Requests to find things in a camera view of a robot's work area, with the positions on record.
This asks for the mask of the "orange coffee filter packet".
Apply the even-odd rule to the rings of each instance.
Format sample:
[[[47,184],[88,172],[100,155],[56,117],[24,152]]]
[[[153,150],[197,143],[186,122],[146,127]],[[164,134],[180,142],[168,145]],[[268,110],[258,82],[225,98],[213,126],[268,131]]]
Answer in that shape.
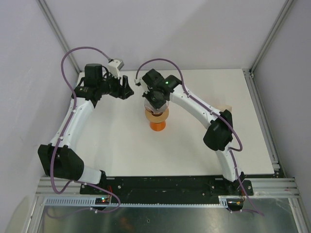
[[[232,112],[232,106],[227,105],[227,104],[219,105],[217,108],[218,108],[221,112],[224,112],[225,110],[228,110],[229,112]]]

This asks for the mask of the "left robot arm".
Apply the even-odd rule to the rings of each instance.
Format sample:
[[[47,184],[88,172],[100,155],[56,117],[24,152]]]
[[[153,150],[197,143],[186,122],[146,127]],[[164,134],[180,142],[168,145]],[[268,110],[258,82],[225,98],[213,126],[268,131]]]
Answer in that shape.
[[[47,145],[40,145],[38,156],[46,175],[90,183],[97,194],[107,190],[104,172],[90,168],[77,155],[81,131],[103,95],[125,100],[134,94],[127,76],[120,76],[123,61],[112,59],[107,66],[87,64],[85,75],[74,88],[69,110],[56,135]]]

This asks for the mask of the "orange glass carafe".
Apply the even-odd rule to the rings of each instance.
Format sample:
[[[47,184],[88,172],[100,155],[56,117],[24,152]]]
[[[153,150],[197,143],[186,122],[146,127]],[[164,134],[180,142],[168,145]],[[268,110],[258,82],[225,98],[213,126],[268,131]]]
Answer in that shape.
[[[153,131],[159,132],[159,131],[164,130],[165,127],[166,127],[166,121],[162,121],[162,122],[159,122],[159,123],[150,122],[150,128]]]

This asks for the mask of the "clear glass dripper cone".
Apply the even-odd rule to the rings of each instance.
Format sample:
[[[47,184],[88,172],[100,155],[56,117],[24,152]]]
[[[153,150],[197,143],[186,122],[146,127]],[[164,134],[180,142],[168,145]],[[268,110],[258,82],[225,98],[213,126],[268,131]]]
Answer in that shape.
[[[156,109],[154,108],[149,102],[148,100],[144,100],[144,107],[147,111],[153,113],[153,114],[160,114],[166,111],[166,109],[168,109],[169,107],[169,102],[167,101],[163,106],[161,106],[160,108]]]

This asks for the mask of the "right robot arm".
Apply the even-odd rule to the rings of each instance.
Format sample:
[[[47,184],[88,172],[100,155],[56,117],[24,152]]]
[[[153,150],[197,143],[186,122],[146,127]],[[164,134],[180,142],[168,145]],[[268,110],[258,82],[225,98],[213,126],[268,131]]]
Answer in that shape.
[[[175,103],[195,117],[206,129],[203,141],[218,156],[224,182],[224,189],[230,195],[237,194],[242,184],[239,181],[242,171],[232,157],[233,120],[232,113],[207,105],[192,94],[183,81],[174,75],[164,78],[154,69],[135,79],[142,87],[145,99],[146,116],[151,123],[159,124],[168,116],[169,103]]]

